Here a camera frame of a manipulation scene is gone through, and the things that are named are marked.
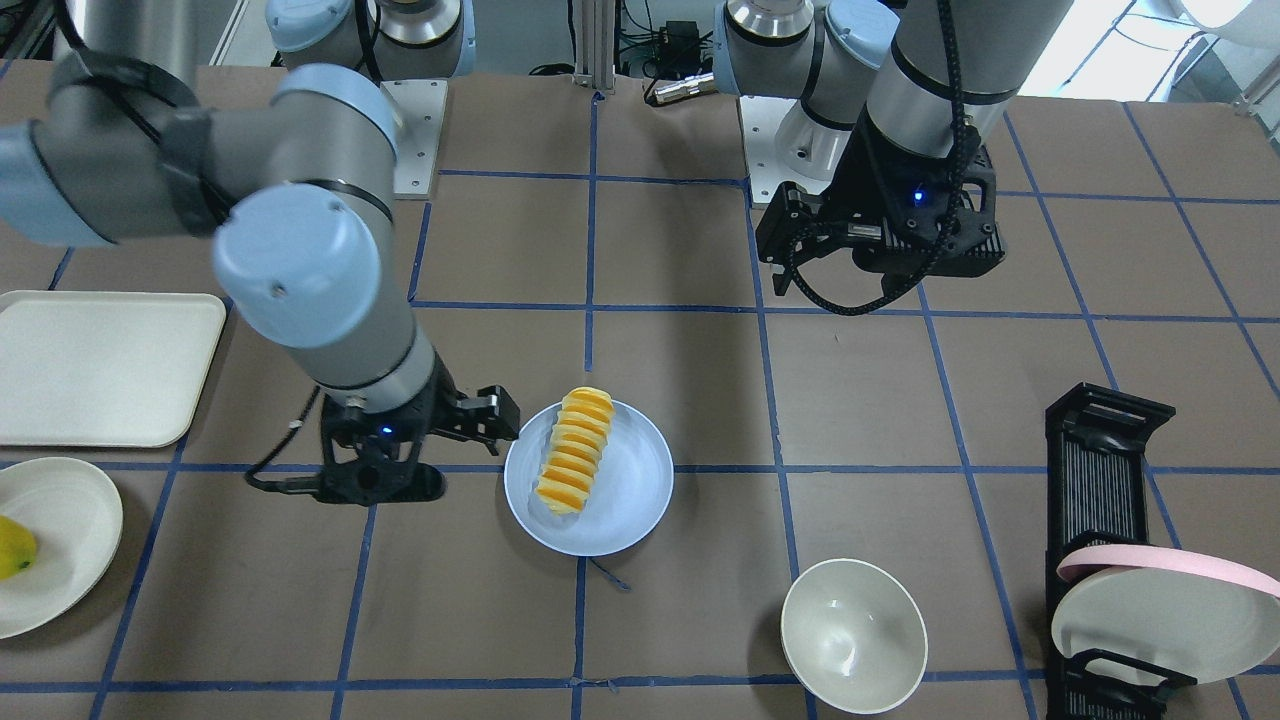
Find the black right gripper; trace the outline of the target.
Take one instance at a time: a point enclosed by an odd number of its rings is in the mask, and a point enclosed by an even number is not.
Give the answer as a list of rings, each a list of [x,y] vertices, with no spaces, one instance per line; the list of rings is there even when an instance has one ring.
[[[442,360],[407,404],[389,411],[366,413],[325,398],[316,501],[431,502],[444,495],[445,479],[420,460],[429,436],[498,448],[499,442],[516,441],[520,428],[520,407],[504,387],[488,386],[468,397]]]

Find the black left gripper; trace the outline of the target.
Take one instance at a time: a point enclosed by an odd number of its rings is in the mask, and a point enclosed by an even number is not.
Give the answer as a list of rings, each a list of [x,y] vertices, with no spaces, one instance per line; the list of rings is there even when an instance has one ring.
[[[1007,256],[995,218],[995,169],[969,120],[961,147],[969,163],[960,177],[960,208],[927,275],[982,277]],[[909,152],[860,117],[832,183],[820,193],[781,183],[756,225],[756,256],[774,268],[774,293],[795,284],[795,269],[840,250],[849,250],[858,269],[879,274],[883,292],[902,287],[943,228],[955,186],[951,155]]]

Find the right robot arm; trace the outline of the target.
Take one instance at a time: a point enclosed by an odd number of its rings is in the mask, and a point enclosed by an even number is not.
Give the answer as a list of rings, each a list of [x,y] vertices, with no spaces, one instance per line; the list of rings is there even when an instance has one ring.
[[[3,128],[3,219],[64,247],[187,234],[210,240],[212,270],[241,316],[311,378],[323,465],[311,477],[244,482],[323,503],[430,502],[445,492],[422,462],[429,436],[497,454],[518,437],[500,386],[458,389],[390,269],[396,110],[378,83],[357,10],[356,70],[288,69],[259,110],[218,110],[193,91],[173,18],[182,1],[56,1],[65,50],[49,117]]]

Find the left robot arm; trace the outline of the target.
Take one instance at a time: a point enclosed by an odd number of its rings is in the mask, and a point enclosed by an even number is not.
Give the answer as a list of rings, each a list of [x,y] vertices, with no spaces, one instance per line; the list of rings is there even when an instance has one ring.
[[[773,291],[860,316],[927,277],[975,278],[1006,256],[986,138],[1068,1],[723,1],[723,94],[787,97],[847,133],[819,193],[783,181],[756,227]]]

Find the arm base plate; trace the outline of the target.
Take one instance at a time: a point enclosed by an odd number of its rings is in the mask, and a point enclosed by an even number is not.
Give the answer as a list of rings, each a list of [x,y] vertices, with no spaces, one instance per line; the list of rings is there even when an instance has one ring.
[[[398,159],[394,196],[422,200],[433,196],[449,83],[445,79],[396,79],[381,85],[396,117]]]
[[[796,99],[741,96],[739,111],[755,209],[765,209],[783,182],[808,193],[829,186],[850,131],[814,122]]]

